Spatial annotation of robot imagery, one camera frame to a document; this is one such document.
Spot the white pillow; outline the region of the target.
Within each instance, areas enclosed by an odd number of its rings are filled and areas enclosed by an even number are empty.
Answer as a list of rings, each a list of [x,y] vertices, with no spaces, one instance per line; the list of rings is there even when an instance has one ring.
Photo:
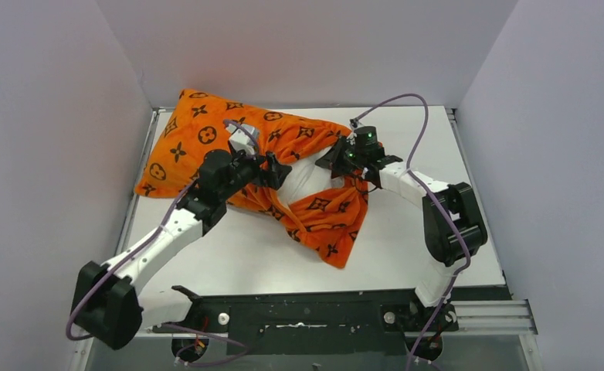
[[[288,207],[305,197],[315,195],[328,189],[339,189],[344,185],[341,178],[332,178],[329,169],[321,168],[315,162],[330,151],[330,147],[300,158],[291,165],[291,172],[283,185],[277,190],[277,198],[283,206]]]

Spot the orange patterned pillowcase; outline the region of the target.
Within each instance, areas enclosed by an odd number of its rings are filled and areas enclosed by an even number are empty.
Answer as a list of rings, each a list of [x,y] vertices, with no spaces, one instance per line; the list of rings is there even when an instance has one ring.
[[[134,187],[135,194],[161,199],[177,196],[197,178],[208,152],[228,149],[226,120],[257,128],[260,153],[271,151],[286,165],[331,148],[351,132],[331,121],[184,89]],[[341,188],[324,190],[288,207],[280,203],[277,191],[254,184],[229,198],[229,204],[272,216],[292,240],[315,250],[323,262],[343,268],[368,211],[368,187],[362,180],[338,178],[344,180]]]

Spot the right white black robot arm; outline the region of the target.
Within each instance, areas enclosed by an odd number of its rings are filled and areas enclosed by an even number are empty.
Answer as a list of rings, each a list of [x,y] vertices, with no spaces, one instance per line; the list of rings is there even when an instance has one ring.
[[[472,256],[488,241],[473,187],[410,170],[402,158],[386,154],[373,126],[341,136],[315,164],[333,177],[354,175],[421,209],[428,256],[415,287],[419,302],[409,308],[409,320],[418,329],[431,328],[439,321],[437,305],[450,292],[453,278],[469,267]]]

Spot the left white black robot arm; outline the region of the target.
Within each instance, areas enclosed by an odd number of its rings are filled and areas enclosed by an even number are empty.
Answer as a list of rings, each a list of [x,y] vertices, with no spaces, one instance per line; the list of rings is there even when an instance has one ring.
[[[203,238],[226,214],[226,202],[249,184],[278,190],[291,173],[274,153],[248,155],[245,151],[209,152],[197,178],[169,206],[161,223],[146,237],[102,264],[93,261],[79,271],[72,309],[66,325],[73,325],[113,350],[125,347],[145,328],[177,323],[185,330],[198,327],[202,307],[197,295],[175,285],[149,298],[144,287],[178,253]]]

